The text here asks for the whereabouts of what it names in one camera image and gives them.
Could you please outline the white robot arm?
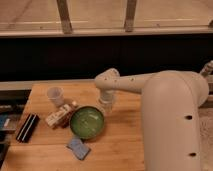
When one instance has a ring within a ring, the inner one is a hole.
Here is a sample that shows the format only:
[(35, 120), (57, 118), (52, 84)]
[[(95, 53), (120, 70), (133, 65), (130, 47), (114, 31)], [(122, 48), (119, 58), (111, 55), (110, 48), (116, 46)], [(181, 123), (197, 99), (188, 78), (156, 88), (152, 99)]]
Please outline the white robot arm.
[(213, 60), (200, 72), (122, 76), (110, 68), (95, 77), (104, 108), (113, 105), (117, 90), (141, 95), (145, 171), (202, 171), (198, 108), (209, 96), (211, 72)]

